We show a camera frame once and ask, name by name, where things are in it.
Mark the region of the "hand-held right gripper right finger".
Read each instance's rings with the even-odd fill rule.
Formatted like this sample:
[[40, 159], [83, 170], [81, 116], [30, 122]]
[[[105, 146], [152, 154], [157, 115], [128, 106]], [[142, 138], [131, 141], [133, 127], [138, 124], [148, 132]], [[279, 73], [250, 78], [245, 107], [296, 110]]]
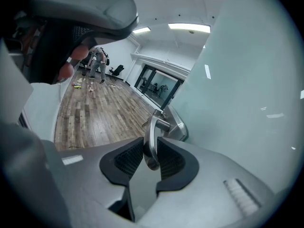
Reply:
[[185, 142], [160, 137], [158, 159], [145, 228], [260, 228], [285, 198], [229, 157]]

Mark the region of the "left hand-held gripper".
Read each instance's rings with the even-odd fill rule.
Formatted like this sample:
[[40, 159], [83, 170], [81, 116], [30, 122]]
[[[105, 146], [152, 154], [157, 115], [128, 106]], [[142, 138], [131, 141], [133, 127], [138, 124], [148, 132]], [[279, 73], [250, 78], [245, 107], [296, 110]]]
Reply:
[[40, 32], [25, 63], [30, 83], [57, 83], [58, 73], [73, 50], [95, 45], [95, 27], [132, 31], [139, 22], [134, 0], [20, 0], [17, 11]]

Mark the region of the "person's left hand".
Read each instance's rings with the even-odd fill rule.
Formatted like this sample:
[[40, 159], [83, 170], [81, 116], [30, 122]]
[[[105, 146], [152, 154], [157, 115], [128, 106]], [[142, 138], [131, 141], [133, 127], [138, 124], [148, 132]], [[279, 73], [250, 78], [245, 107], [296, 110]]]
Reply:
[[[71, 59], [70, 61], [73, 60], [82, 60], [84, 58], [87, 57], [89, 53], [88, 47], [86, 45], [79, 45], [78, 47], [76, 47], [73, 52], [71, 53], [71, 55], [69, 56], [69, 58]], [[57, 81], [63, 81], [65, 79], [70, 78], [73, 75], [74, 72], [74, 66], [71, 65], [70, 62], [66, 62], [60, 69], [59, 73], [58, 73], [58, 78]]]

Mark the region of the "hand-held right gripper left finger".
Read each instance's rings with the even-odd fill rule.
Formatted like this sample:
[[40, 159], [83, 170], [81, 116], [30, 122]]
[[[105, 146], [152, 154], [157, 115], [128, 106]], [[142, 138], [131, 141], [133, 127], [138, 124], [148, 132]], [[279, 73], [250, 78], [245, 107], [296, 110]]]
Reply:
[[143, 158], [143, 138], [59, 152], [43, 141], [68, 213], [62, 228], [136, 228], [129, 181]]

